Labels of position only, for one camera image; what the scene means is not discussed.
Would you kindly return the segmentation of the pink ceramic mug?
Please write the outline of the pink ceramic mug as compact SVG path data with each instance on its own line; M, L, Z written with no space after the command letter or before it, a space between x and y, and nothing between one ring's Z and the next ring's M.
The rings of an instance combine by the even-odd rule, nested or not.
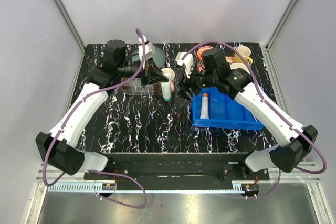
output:
M170 75L171 80L171 92L175 90L175 72L171 68L162 68L161 69L164 74Z

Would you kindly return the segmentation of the teal cap toothpaste tube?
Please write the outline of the teal cap toothpaste tube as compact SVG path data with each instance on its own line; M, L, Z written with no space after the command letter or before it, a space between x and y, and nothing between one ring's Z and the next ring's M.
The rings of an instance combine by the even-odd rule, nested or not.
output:
M160 85L164 101L169 102L171 100L171 82L161 82Z

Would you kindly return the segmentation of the clear acrylic tray wooden handles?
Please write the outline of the clear acrylic tray wooden handles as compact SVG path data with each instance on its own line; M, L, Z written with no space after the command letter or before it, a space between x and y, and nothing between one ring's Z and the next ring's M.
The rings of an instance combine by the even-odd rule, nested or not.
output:
M140 78L134 78L132 81L123 85L122 89L124 93L128 95L162 96L162 89L159 83L142 86Z

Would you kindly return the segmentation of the orange cap toothpaste tube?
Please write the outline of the orange cap toothpaste tube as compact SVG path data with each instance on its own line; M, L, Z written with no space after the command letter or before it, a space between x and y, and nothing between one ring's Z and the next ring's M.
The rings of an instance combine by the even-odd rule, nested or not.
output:
M208 94L207 93L202 94L200 118L209 119Z

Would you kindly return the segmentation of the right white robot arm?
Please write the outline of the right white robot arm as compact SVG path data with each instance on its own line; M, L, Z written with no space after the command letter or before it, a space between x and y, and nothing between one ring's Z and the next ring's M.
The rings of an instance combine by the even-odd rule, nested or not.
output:
M289 173L311 151L318 131L312 126L303 126L292 119L276 105L263 91L252 76L242 68L232 69L224 52L211 48L202 53L204 71L199 72L193 56L186 52L178 53L177 65L185 68L179 82L179 96L192 99L202 88L215 87L220 93L252 113L272 134L276 146L262 151L254 151L246 156L239 166L239 175L250 180L262 169L278 168Z

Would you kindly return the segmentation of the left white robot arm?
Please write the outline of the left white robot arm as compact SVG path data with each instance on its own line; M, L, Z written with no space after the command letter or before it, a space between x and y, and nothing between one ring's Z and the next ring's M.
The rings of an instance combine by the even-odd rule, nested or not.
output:
M40 132L36 136L35 142L45 164L68 175L74 175L80 170L95 170L101 179L112 177L114 168L105 155L77 150L76 145L99 107L114 89L126 84L122 78L139 78L143 86L167 80L154 62L155 46L145 38L139 42L138 60L126 59L127 47L124 41L107 42L103 57L91 71L69 111L48 133Z

